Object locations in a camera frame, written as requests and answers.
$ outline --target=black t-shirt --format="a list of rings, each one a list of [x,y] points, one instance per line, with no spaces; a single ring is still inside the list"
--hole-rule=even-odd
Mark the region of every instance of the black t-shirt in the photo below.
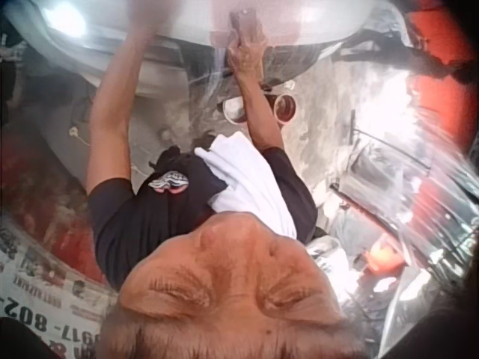
[[[271,148],[263,156],[293,217],[297,239],[307,244],[317,219],[313,198],[283,150]],[[164,241],[190,233],[212,215],[209,199],[226,188],[202,159],[180,154],[177,147],[160,156],[137,195],[122,178],[95,187],[88,198],[95,254],[112,287],[119,290],[135,265]]]

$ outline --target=hair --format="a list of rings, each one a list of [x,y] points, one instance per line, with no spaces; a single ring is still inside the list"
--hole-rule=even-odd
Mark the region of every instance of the hair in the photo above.
[[[349,322],[318,325],[291,323],[286,340],[264,341],[238,337],[234,343],[207,346],[191,334],[185,319],[152,319],[117,305],[102,324],[95,349],[82,351],[83,359],[365,359],[362,340]]]

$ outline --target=hand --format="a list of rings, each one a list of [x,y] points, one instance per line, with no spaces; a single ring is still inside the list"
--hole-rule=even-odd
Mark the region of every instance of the hand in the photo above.
[[[128,0],[131,32],[152,38],[174,17],[178,0]]]
[[[231,14],[233,32],[228,46],[228,63],[237,81],[263,81],[263,55],[267,41],[255,10]]]

